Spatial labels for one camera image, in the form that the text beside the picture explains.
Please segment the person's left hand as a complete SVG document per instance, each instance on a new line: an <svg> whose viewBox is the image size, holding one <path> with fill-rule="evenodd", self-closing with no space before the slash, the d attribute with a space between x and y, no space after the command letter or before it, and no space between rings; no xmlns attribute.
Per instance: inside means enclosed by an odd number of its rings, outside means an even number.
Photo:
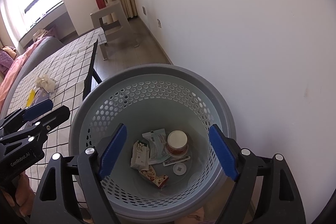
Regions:
<svg viewBox="0 0 336 224"><path fill-rule="evenodd" d="M11 207L15 207L15 205L18 205L19 216L26 217L31 214L34 204L35 193L30 187L29 178L25 174L25 172L22 172L19 175L15 198L12 198L3 189L1 189L1 191Z"/></svg>

